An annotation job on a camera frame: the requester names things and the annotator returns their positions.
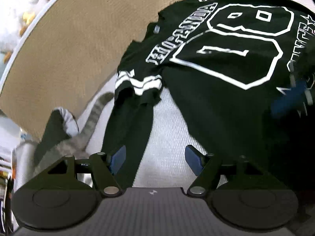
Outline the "black printed sweatshirt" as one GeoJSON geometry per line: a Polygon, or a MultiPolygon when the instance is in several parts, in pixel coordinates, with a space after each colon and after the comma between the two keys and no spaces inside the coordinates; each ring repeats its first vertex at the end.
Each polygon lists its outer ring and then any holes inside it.
{"type": "Polygon", "coordinates": [[[119,185],[134,183],[167,88],[205,151],[245,156],[290,188],[312,189],[314,108],[300,118],[270,106],[313,37],[314,9],[294,0],[183,0],[160,11],[117,69],[102,150],[127,149],[119,185]]]}

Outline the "woven tan upright mattress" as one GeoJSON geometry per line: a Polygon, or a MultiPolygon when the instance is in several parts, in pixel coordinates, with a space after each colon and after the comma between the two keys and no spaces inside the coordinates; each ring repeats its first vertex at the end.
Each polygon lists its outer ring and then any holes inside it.
{"type": "Polygon", "coordinates": [[[18,52],[1,110],[36,139],[54,108],[79,116],[130,42],[142,40],[147,25],[175,1],[57,0],[18,52]]]}

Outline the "black grey folded garment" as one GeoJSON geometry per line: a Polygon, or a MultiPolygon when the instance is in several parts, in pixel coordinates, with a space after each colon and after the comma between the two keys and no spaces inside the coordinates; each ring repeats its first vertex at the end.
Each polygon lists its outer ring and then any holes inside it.
{"type": "Polygon", "coordinates": [[[38,165],[44,155],[59,142],[69,139],[79,133],[79,127],[72,113],[63,108],[52,110],[47,121],[42,140],[34,152],[34,165],[38,165]]]}

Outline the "cluttered side desk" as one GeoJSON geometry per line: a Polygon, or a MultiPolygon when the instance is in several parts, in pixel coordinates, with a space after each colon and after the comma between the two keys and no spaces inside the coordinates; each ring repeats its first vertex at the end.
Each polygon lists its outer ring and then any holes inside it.
{"type": "Polygon", "coordinates": [[[1,235],[11,235],[14,232],[11,199],[15,177],[15,153],[1,146],[1,235]]]}

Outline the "grey tabby cat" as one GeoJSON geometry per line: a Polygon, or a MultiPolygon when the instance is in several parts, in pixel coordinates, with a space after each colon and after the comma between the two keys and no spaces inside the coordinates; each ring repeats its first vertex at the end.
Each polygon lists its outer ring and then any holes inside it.
{"type": "Polygon", "coordinates": [[[33,176],[38,175],[66,155],[70,155],[71,157],[73,156],[76,159],[87,159],[88,154],[85,151],[86,147],[95,131],[103,109],[113,99],[113,92],[106,92],[105,94],[99,96],[99,98],[95,101],[86,124],[81,132],[69,139],[61,141],[46,151],[39,162],[35,165],[33,176]]]}

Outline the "white plush duck toy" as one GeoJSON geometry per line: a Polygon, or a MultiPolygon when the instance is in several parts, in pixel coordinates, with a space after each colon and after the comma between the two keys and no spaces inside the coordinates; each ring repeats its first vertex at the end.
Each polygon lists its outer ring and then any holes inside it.
{"type": "Polygon", "coordinates": [[[17,0],[1,9],[1,55],[7,63],[22,35],[48,0],[17,0]]]}

